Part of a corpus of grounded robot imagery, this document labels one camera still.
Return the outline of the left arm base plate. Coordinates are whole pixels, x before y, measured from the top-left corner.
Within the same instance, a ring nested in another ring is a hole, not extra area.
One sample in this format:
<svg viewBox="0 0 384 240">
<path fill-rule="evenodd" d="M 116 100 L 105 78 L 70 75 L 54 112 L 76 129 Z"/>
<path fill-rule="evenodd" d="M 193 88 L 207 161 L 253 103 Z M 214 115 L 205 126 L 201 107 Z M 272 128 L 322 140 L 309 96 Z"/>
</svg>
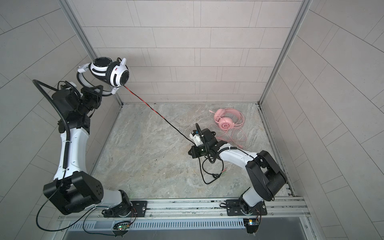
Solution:
<svg viewBox="0 0 384 240">
<path fill-rule="evenodd" d="M 121 203 L 113 208 L 102 210 L 102 215 L 105 218 L 142 218 L 145 216 L 147 205 L 147 201 Z"/>
</svg>

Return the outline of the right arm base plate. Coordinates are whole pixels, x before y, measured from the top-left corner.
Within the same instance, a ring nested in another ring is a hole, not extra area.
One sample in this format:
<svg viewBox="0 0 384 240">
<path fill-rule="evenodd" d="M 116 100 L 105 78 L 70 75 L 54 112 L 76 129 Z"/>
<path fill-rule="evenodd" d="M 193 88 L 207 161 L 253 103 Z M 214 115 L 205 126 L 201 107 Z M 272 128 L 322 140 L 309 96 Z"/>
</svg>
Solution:
<svg viewBox="0 0 384 240">
<path fill-rule="evenodd" d="M 220 207 L 226 209 L 228 216 L 266 216 L 268 214 L 264 201 L 250 207 L 243 200 L 226 200 L 220 203 Z"/>
</svg>

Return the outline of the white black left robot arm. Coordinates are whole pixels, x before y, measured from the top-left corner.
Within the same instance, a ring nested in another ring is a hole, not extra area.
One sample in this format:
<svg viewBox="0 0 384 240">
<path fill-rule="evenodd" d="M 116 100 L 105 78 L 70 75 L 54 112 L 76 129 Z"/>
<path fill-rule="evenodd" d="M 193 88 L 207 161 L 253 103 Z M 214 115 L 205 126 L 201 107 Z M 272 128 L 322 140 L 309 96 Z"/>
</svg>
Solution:
<svg viewBox="0 0 384 240">
<path fill-rule="evenodd" d="M 82 87 L 65 81 L 59 89 L 38 80 L 35 87 L 58 113 L 62 141 L 60 162 L 54 180 L 43 188 L 45 197 L 63 214 L 79 213 L 89 207 L 103 208 L 105 218 L 126 217 L 133 205 L 122 191 L 104 190 L 88 174 L 86 146 L 90 135 L 90 112 L 101 105 L 103 86 Z"/>
</svg>

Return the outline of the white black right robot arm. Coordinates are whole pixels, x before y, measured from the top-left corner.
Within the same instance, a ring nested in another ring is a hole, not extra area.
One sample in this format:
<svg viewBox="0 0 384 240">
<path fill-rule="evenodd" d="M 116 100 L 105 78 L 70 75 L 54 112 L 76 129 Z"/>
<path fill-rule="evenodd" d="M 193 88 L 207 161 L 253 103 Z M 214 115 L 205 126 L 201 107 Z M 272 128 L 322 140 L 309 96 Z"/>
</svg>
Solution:
<svg viewBox="0 0 384 240">
<path fill-rule="evenodd" d="M 234 215 L 267 215 L 265 202 L 275 200 L 276 194 L 287 183 L 287 177 L 278 163 L 267 151 L 252 153 L 234 147 L 225 141 L 218 141 L 216 133 L 209 129 L 197 129 L 190 133 L 194 145 L 188 154 L 193 159 L 205 157 L 214 164 L 216 161 L 229 162 L 247 171 L 252 186 L 233 204 L 224 205 Z"/>
</svg>

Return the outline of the pink headphones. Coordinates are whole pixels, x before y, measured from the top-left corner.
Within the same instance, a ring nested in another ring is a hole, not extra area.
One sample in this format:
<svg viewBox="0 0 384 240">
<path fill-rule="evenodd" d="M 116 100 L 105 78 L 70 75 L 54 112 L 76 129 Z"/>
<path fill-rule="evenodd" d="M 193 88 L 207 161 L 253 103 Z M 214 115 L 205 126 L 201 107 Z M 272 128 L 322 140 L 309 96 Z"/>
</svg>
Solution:
<svg viewBox="0 0 384 240">
<path fill-rule="evenodd" d="M 233 108 L 218 109 L 216 112 L 210 111 L 210 113 L 214 114 L 215 123 L 224 131 L 241 128 L 245 123 L 244 115 Z M 233 115 L 237 121 L 227 117 L 227 114 Z"/>
</svg>

